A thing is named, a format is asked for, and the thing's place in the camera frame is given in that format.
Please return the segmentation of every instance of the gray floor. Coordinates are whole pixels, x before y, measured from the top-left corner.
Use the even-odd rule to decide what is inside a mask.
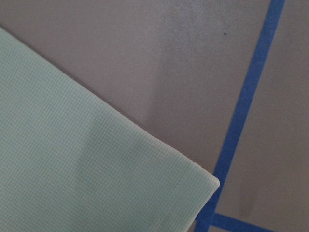
[[[268,5],[0,0],[0,25],[212,172]],[[308,10],[285,4],[217,208],[280,232],[309,226]]]

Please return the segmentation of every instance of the light green fabric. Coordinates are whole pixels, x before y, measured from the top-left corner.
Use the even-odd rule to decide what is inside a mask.
[[[184,232],[218,186],[0,29],[1,232]]]

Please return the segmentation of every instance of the folded fabric edge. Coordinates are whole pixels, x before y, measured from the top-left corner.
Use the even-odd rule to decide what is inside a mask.
[[[216,177],[190,161],[185,174],[173,191],[169,211],[157,231],[187,232],[219,185]]]
[[[7,36],[7,39],[14,38],[12,35],[10,35],[8,32],[3,30]],[[37,58],[40,58],[44,60],[45,65],[48,66],[48,68],[53,68],[61,73],[61,75],[58,76],[58,78],[67,78],[67,81],[71,81],[74,83],[77,87],[80,87],[82,89],[86,89],[84,86],[76,82],[75,80],[69,78],[65,73],[63,73],[61,70],[59,70],[57,67],[52,65],[50,62],[48,62],[45,58],[34,52],[32,49],[24,45],[22,42],[14,38],[14,41],[11,43],[14,43],[14,46],[22,45],[23,53],[24,52],[30,52],[32,56],[36,56]],[[134,122],[132,122],[130,119],[119,113],[117,110],[115,110],[112,106],[108,105],[105,101],[103,101],[101,98],[99,98],[97,95],[92,93],[87,89],[87,92],[89,95],[92,95],[97,101],[101,101],[102,103],[106,104],[110,109],[117,112],[119,114],[119,119],[123,121],[130,122],[136,130],[142,130],[147,134],[146,136],[152,138],[153,140],[157,140],[162,142],[161,140],[155,138],[151,134],[147,133],[144,129],[136,125]],[[219,187],[219,180],[211,175],[208,171],[203,169],[198,164],[191,161],[189,158],[181,154],[184,158],[184,160],[188,161],[188,168],[185,171],[185,174],[183,175],[182,179],[180,179],[177,187],[171,194],[170,203],[169,203],[169,210],[165,217],[162,219],[162,222],[159,225],[158,231],[169,231],[169,232],[180,232],[180,231],[186,231],[194,221],[196,215],[199,213],[201,208],[205,205],[205,203],[209,200],[211,195],[218,189]]]

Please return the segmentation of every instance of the blue tape line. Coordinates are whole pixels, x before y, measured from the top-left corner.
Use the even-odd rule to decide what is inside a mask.
[[[195,232],[205,232],[211,224],[211,218],[217,207],[228,170],[242,132],[252,99],[260,79],[271,42],[273,40],[278,21],[283,9],[284,0],[272,0],[257,42],[245,81],[243,83],[239,99],[234,110],[230,126],[225,137],[220,156],[218,158],[213,175],[219,178],[220,187],[203,207],[197,216],[197,220],[203,220],[204,228],[199,230],[201,223],[197,222]]]
[[[273,232],[217,213],[213,215],[211,224],[230,232]]]

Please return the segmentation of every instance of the gray painted surface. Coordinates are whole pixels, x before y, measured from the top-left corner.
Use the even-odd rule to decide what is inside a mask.
[[[309,228],[308,10],[285,4],[217,208],[280,232]]]
[[[214,226],[210,226],[208,232],[227,232],[227,231],[219,229],[219,228],[214,227]]]
[[[212,172],[268,3],[11,0],[0,24]]]

